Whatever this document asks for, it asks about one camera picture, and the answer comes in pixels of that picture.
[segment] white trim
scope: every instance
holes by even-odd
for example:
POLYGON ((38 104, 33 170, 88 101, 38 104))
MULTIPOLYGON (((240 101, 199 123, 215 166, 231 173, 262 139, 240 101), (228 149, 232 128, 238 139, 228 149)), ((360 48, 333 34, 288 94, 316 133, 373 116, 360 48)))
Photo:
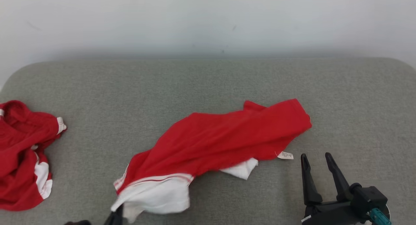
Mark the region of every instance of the white trim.
POLYGON ((52 180, 48 180, 49 176, 49 164, 46 162, 39 163, 39 156, 34 152, 36 155, 36 164, 34 166, 34 174, 37 176, 36 178, 36 186, 37 191, 39 192, 40 196, 45 199, 49 197, 51 194, 52 189, 52 180))
POLYGON ((221 169, 220 171, 247 180, 248 176, 253 171, 254 167, 258 166, 258 163, 259 161, 252 157, 247 161, 244 161, 229 168, 221 169))
POLYGON ((64 119, 62 119, 62 117, 57 117, 56 120, 58 122, 58 135, 59 133, 67 129, 67 126, 64 124, 64 119))
POLYGON ((123 217, 133 222, 143 211, 156 214, 179 213, 189 208, 189 184, 193 176, 175 173, 152 176, 130 183, 111 206, 112 211, 124 204, 123 217))
POLYGON ((116 188, 116 191, 119 190, 122 187, 122 185, 124 184, 124 180, 126 179, 126 174, 127 174, 127 169, 128 168, 129 168, 129 165, 127 165, 123 176, 121 176, 121 178, 118 178, 118 179, 116 179, 116 181, 114 181, 113 185, 116 188))

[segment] gray table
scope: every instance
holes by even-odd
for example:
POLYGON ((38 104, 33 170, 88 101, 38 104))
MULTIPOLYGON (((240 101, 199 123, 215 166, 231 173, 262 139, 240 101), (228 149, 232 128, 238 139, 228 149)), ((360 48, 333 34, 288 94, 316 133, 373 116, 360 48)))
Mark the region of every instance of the gray table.
POLYGON ((16 72, 0 102, 18 99, 64 118, 67 132, 46 151, 52 193, 28 211, 0 211, 0 224, 100 225, 116 198, 113 181, 192 112, 224 113, 248 99, 269 106, 297 98, 313 127, 287 148, 295 160, 260 162, 248 181, 210 172, 190 185, 181 214, 142 214, 136 224, 300 224, 300 154, 324 200, 335 186, 324 153, 349 183, 376 186, 392 221, 416 214, 416 71, 392 59, 254 59, 46 62, 16 72))

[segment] care label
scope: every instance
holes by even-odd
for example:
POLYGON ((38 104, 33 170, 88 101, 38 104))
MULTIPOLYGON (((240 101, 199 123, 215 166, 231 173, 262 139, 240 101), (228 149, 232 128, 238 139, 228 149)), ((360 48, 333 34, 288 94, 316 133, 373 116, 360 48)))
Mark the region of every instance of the care label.
POLYGON ((281 159, 293 159, 293 154, 287 153, 287 152, 281 152, 278 155, 278 158, 281 158, 281 159))

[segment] clothing tag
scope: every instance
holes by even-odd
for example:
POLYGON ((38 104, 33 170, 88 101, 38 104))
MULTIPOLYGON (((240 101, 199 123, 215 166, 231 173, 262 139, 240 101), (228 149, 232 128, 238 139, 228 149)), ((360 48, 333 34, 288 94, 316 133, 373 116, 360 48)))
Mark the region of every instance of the clothing tag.
POLYGON ((306 221, 306 220, 308 220, 310 218, 312 218, 312 216, 305 217, 304 219, 301 220, 301 222, 304 222, 304 221, 306 221))
POLYGON ((287 152, 281 152, 278 155, 278 158, 281 158, 281 159, 293 159, 293 154, 287 153, 287 152))

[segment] white wall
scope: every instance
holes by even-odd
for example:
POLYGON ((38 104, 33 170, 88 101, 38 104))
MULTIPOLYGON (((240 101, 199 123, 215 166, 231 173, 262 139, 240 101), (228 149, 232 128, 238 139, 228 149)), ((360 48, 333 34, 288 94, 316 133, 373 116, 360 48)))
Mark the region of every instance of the white wall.
POLYGON ((0 0, 0 87, 77 57, 389 56, 416 66, 416 0, 0 0))

